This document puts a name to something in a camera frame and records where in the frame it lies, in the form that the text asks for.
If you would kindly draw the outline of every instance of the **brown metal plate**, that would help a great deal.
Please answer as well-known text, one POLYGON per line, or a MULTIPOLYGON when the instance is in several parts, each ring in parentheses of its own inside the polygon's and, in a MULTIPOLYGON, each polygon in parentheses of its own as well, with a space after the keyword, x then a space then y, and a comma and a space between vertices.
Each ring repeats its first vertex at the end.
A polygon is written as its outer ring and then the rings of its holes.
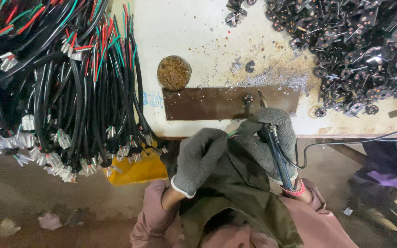
POLYGON ((201 121, 246 119, 242 97, 254 96, 250 113, 260 108, 258 89, 266 98, 268 107, 295 112, 301 90, 286 86, 239 87, 239 88, 185 88, 170 92, 163 88, 166 119, 169 121, 201 121))

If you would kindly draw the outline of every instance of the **concrete floor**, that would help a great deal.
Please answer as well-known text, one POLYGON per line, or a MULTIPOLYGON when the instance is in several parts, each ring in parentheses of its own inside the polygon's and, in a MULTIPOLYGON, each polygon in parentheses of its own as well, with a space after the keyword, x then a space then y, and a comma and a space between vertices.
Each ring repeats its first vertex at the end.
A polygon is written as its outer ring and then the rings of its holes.
MULTIPOLYGON (((299 151, 312 139, 298 142, 299 151)), ((313 147, 309 163, 300 176, 317 184, 346 232, 360 247, 385 247, 377 230, 357 216, 341 213, 350 197, 347 180, 361 166, 329 147, 313 147)), ((148 183, 112 186, 101 173, 78 177, 77 183, 63 183, 48 175, 42 167, 20 167, 13 158, 0 156, 0 220, 8 217, 22 229, 0 238, 0 247, 130 247, 129 234, 142 207, 148 183), (41 229, 37 217, 57 204, 69 210, 89 208, 80 227, 62 227, 55 231, 41 229)), ((179 234, 179 222, 169 232, 179 234)))

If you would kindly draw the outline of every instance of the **gray knit glove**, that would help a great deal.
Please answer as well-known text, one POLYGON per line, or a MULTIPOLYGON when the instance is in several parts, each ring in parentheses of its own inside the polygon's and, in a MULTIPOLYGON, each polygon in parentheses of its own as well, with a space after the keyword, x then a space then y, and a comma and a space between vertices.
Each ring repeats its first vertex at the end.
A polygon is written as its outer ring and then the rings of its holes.
MULTIPOLYGON (((235 141, 248 151, 257 163, 263 167, 268 177, 272 181, 282 185, 283 182, 281 181, 278 167, 275 165, 275 161, 270 153, 269 146, 262 142, 260 138, 251 135, 252 132, 261 129, 261 125, 258 125, 259 122, 277 125, 278 140, 281 148, 289 159, 294 159, 296 137, 292 128, 290 116, 285 111, 274 108, 257 110, 252 120, 247 120, 240 125, 239 130, 242 135, 235 138, 235 141)), ((298 176, 298 170, 287 161, 286 166, 290 180, 295 180, 298 176)))
POLYGON ((177 174, 171 185, 191 199, 214 170, 228 146, 228 134, 220 129, 203 128, 180 143, 177 174))

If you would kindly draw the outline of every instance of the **olive green apron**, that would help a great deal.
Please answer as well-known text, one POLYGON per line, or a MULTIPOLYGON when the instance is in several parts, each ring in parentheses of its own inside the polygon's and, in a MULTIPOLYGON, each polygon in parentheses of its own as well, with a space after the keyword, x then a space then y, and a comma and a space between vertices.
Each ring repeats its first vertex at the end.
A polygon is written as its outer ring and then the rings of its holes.
MULTIPOLYGON (((171 179, 176 173, 179 143, 170 144, 169 153, 161 157, 171 179)), ((218 161, 211 176, 191 200, 182 201, 185 247, 200 245, 206 223, 216 214, 232 209, 241 214, 256 230, 274 238, 280 247, 303 245, 289 210, 270 191, 264 169, 235 142, 229 140, 228 151, 218 161)))

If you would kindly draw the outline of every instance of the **white table surface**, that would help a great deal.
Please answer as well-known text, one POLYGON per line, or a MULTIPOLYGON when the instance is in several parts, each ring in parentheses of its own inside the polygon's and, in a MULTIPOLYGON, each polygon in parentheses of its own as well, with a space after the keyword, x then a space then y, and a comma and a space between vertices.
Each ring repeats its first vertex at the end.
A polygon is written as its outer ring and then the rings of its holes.
MULTIPOLYGON (((116 14, 122 28, 122 3, 114 0, 111 12, 116 14)), ((290 36, 276 32, 265 17, 263 1, 249 7, 247 17, 236 28, 230 28, 224 19, 229 14, 226 0, 137 0, 131 2, 135 14, 135 38, 138 44, 142 70, 143 90, 146 96, 144 114, 158 136, 191 136, 203 127, 214 127, 233 132, 240 121, 170 121, 165 115, 162 85, 157 80, 157 65, 167 56, 178 55, 192 67, 187 87, 246 87, 291 84, 303 88, 296 117, 292 119, 295 133, 300 138, 314 137, 371 137, 397 130, 397 117, 389 119, 388 112, 397 110, 397 100, 377 103, 377 115, 359 114, 347 117, 329 110, 323 118, 315 117, 322 107, 317 102, 321 81, 314 77, 315 57, 308 51, 293 58, 289 47, 290 36), (231 72, 232 63, 241 57, 245 65, 255 61, 255 71, 231 72)))

